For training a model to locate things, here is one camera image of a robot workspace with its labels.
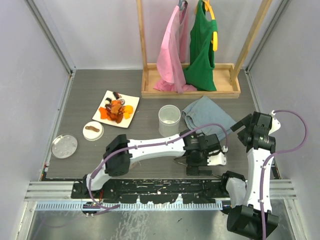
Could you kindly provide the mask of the metal tongs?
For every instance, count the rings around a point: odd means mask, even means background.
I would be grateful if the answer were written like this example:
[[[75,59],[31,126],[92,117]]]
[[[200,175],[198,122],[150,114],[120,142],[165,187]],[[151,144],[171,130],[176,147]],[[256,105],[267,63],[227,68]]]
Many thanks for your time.
[[[177,158],[174,159],[174,162],[179,164],[179,165],[187,166],[185,157],[177,157]]]

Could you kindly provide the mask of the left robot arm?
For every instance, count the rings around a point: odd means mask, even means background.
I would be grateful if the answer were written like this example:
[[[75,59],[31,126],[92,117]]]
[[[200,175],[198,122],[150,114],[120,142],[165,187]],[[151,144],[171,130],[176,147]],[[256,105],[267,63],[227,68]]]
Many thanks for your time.
[[[209,176],[210,171],[199,168],[225,165],[228,150],[226,145],[221,145],[216,134],[186,131],[149,140],[128,139],[121,134],[106,147],[98,167],[85,176],[82,192],[88,198],[95,198],[107,181],[127,174],[134,163],[160,157],[184,159],[188,176]]]

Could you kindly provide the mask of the tall white cylinder container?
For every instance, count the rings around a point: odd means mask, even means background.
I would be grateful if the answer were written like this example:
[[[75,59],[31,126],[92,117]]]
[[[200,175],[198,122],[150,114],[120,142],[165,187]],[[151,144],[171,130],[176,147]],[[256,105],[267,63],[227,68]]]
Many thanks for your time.
[[[179,133],[181,111],[175,105],[164,105],[158,111],[159,133],[163,137],[170,137]]]

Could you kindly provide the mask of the blue denim shorts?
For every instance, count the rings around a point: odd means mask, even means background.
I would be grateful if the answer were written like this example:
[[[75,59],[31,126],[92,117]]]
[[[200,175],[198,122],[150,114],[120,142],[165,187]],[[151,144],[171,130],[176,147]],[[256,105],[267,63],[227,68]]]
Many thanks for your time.
[[[203,96],[186,106],[181,111],[181,116],[190,130],[216,123],[223,126],[227,134],[230,134],[231,127],[236,123],[230,115],[207,96]]]

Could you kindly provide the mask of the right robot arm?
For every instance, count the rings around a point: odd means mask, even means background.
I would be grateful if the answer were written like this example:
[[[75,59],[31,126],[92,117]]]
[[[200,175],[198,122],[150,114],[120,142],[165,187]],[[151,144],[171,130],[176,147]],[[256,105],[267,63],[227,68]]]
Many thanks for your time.
[[[276,151],[276,139],[270,133],[279,127],[271,115],[256,111],[231,127],[246,147],[248,176],[227,171],[219,191],[230,197],[227,230],[251,240],[266,239],[279,222],[270,202],[271,155]]]

